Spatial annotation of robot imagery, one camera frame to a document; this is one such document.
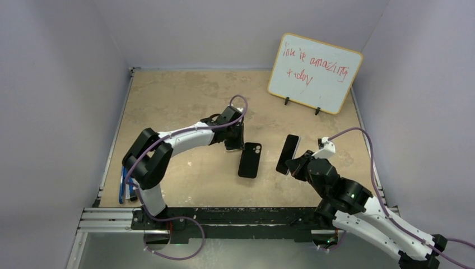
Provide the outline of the black phone case with camera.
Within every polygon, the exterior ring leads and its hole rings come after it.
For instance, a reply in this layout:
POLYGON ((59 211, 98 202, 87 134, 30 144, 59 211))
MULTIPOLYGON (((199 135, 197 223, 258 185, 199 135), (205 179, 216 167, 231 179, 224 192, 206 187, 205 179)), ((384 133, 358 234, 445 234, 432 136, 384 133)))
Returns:
POLYGON ((256 142, 246 142, 241 153, 238 176, 254 179, 258 175, 262 145, 256 142))

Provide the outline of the black phone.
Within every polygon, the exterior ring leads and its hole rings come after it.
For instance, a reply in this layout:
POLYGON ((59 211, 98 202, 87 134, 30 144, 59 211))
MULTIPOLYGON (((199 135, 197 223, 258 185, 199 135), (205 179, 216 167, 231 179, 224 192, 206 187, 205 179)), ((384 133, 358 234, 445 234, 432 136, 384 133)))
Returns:
POLYGON ((295 152, 298 148, 299 143, 300 143, 299 136, 294 135, 294 134, 287 135, 285 143, 283 144, 281 154, 277 161, 277 165, 276 165, 277 172, 283 175, 288 174, 288 167, 286 165, 286 161, 294 158, 295 152))

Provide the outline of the pale pink phone case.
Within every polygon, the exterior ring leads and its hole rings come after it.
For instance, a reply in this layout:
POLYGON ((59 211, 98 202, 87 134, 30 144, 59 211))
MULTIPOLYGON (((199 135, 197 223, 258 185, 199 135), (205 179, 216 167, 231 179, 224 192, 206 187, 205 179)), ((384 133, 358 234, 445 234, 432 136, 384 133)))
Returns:
POLYGON ((227 152, 232 152, 232 151, 239 151, 239 150, 243 150, 245 149, 245 145, 242 143, 242 144, 228 144, 226 143, 225 144, 225 150, 227 152))

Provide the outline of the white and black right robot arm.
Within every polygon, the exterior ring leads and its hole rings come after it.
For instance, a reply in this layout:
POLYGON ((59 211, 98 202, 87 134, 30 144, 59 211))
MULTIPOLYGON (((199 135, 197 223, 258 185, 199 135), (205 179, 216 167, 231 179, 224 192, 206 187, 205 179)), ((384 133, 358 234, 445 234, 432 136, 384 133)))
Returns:
POLYGON ((328 159, 312 151, 285 162, 293 178, 309 183, 321 197, 314 220, 321 228, 348 231, 397 260, 400 268, 438 268, 447 239, 428 234, 380 203, 360 183, 340 176, 328 159))

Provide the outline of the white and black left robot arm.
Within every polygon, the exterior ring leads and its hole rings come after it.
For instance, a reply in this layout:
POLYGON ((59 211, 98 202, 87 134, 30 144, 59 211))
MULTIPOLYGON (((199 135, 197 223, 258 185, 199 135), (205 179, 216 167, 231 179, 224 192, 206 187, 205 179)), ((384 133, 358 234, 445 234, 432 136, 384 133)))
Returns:
POLYGON ((161 229, 167 222, 161 181, 172 157, 197 147, 223 142, 230 150, 242 149, 245 109, 227 106, 220 114, 203 118, 192 126, 168 132, 144 129, 124 155, 124 180, 136 189, 145 222, 161 229))

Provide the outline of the whiteboard with red writing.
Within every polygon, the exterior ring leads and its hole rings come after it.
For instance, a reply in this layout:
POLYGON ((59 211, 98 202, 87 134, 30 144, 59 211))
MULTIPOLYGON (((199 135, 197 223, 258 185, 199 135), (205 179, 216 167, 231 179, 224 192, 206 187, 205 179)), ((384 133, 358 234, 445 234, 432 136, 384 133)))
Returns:
POLYGON ((285 33, 267 90, 294 103, 338 114, 363 60, 360 52, 285 33))

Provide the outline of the blue object at table edge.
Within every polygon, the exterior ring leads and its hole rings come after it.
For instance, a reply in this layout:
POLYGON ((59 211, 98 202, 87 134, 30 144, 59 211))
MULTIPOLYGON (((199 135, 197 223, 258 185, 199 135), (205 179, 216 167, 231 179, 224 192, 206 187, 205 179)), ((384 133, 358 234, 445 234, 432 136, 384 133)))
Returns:
POLYGON ((126 183, 125 176, 127 174, 127 169, 122 167, 120 175, 120 187, 119 187, 119 198, 118 201, 122 205, 125 201, 134 202, 137 200, 136 191, 133 186, 126 183))

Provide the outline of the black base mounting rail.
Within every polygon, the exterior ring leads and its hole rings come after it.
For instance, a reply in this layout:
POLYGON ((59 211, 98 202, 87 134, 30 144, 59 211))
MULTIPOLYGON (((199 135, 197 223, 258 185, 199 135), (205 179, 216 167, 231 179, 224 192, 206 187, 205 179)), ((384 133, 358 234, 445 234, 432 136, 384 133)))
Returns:
POLYGON ((132 213, 132 230, 170 232, 171 243, 190 239, 292 239, 333 247, 342 230, 324 224, 314 207, 168 207, 152 219, 143 209, 132 213))

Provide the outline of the aluminium frame rail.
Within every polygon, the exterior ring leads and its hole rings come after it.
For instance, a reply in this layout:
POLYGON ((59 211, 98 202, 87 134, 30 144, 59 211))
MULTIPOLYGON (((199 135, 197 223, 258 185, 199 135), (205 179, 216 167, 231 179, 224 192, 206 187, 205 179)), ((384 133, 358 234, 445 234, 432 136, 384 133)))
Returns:
POLYGON ((314 207, 169 207, 165 222, 151 220, 140 208, 86 208, 80 223, 80 231, 123 232, 160 231, 172 227, 183 230, 196 225, 209 226, 284 226, 295 229, 324 230, 314 217, 314 207))

